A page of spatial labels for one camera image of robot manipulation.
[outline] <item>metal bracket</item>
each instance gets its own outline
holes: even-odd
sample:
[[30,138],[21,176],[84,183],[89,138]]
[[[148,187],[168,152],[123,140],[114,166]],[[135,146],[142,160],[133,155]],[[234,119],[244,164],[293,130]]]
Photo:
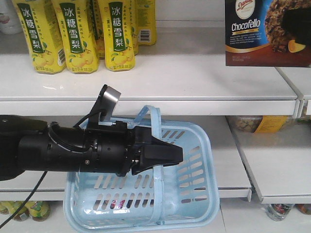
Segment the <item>metal bracket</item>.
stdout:
[[121,93],[106,84],[102,87],[91,109],[88,125],[98,125],[99,121],[109,121],[119,101]]

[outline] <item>store shelf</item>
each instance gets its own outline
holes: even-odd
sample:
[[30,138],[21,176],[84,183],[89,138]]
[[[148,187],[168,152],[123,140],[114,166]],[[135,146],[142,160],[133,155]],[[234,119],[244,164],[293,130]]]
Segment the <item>store shelf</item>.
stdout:
[[37,74],[23,34],[0,34],[0,114],[82,116],[108,84],[122,93],[117,115],[145,104],[163,115],[294,115],[297,95],[274,67],[225,66],[221,24],[160,22],[157,44],[140,47],[135,68],[111,72],[101,61],[90,75]]
[[[224,116],[167,116],[164,118],[194,122],[207,132],[211,141],[221,198],[250,198],[251,184]],[[61,125],[63,123],[65,125],[74,124],[74,122],[69,122],[66,117],[60,120]],[[41,174],[42,172],[39,171],[26,171],[13,180],[0,182],[1,198],[3,200],[24,200]],[[63,200],[66,176],[65,172],[48,172],[32,200]]]
[[[1,232],[40,232],[40,233],[77,233],[65,219],[63,212],[63,202],[55,201],[51,203],[51,215],[43,222],[35,222],[28,218],[23,222],[10,221],[3,227]],[[0,222],[8,216],[0,215]],[[191,229],[194,233],[225,233],[225,226],[221,212],[219,211],[215,219],[205,227]],[[165,231],[145,231],[141,233],[188,233],[189,229],[165,230]]]
[[223,199],[220,203],[227,233],[309,233],[311,217],[294,207],[281,222],[271,220],[256,195],[251,202]]
[[298,117],[301,116],[302,108],[306,106],[307,115],[311,115],[311,69],[304,67],[278,67],[277,70],[292,87],[301,100]]
[[[25,200],[37,184],[42,171],[25,171],[13,180],[0,182],[1,200]],[[31,200],[63,200],[66,172],[48,172]]]
[[262,203],[311,203],[310,125],[277,133],[233,134]]
[[[251,202],[240,199],[221,199],[221,210],[207,226],[193,229],[167,231],[148,231],[142,233],[309,233],[311,219],[294,207],[282,222],[271,220],[265,213],[265,205],[260,204],[256,196]],[[0,222],[8,216],[0,215]],[[44,222],[35,222],[30,218],[24,222],[10,221],[1,230],[11,232],[40,233],[77,233],[65,219],[62,202],[51,203],[51,215]]]

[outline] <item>black cable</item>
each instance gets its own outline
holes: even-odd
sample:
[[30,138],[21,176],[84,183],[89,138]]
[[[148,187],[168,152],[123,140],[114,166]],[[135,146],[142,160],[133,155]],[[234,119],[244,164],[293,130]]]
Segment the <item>black cable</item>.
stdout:
[[46,176],[48,172],[45,171],[43,172],[41,178],[39,179],[38,183],[35,185],[34,189],[31,191],[31,193],[28,195],[28,197],[25,199],[25,201],[20,205],[20,207],[11,215],[9,216],[1,225],[0,225],[0,229],[2,227],[4,227],[12,218],[15,217],[15,215],[18,214],[18,212],[25,206],[25,204],[29,201],[29,199],[33,196],[33,194],[35,193],[35,191],[38,189],[39,185],[41,184],[41,182],[43,181],[44,177]]
[[92,113],[89,113],[87,115],[85,115],[83,118],[81,118],[74,126],[73,128],[79,128],[79,125],[81,125],[86,119],[94,116],[95,114],[98,114],[98,113],[106,113],[106,109],[105,108],[101,108],[101,109],[98,109],[96,110],[95,112],[92,112]]
[[57,122],[52,122],[48,126],[48,132],[49,132],[48,135],[49,135],[50,139],[53,142],[55,142],[56,144],[66,148],[67,150],[77,152],[77,153],[84,153],[84,152],[87,152],[91,148],[91,146],[89,146],[89,147],[78,147],[76,145],[67,143],[60,136],[58,136],[58,134],[54,131],[54,128],[56,128],[56,129],[59,128],[59,125]]

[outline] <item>snack package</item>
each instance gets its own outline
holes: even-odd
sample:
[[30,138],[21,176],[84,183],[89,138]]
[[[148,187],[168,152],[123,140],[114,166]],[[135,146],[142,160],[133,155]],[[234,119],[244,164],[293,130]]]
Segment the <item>snack package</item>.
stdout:
[[156,43],[156,0],[136,0],[138,15],[138,44]]
[[99,58],[103,59],[105,58],[104,31],[98,0],[90,0],[89,9],[93,33],[96,41],[97,53]]
[[230,126],[249,133],[276,133],[293,126],[290,116],[227,116]]
[[12,0],[38,73],[55,74],[65,67],[62,38],[51,0]]
[[130,20],[130,0],[98,1],[104,28],[105,64],[112,71],[135,66]]
[[52,0],[64,44],[67,68],[76,74],[98,69],[99,56],[91,26],[89,0]]
[[311,66],[310,0],[225,0],[227,66]]

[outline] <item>plastic shopping basket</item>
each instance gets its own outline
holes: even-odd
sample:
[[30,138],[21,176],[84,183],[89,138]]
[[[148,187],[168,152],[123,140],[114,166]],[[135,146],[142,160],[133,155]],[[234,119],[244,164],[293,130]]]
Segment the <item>plastic shopping basket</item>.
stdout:
[[[151,119],[143,119],[148,111]],[[64,212],[70,225],[83,233],[120,233],[209,224],[219,210],[219,194],[205,131],[190,122],[161,121],[152,106],[135,119],[111,118],[117,120],[128,128],[151,127],[153,136],[183,148],[184,161],[125,177],[69,172]]]

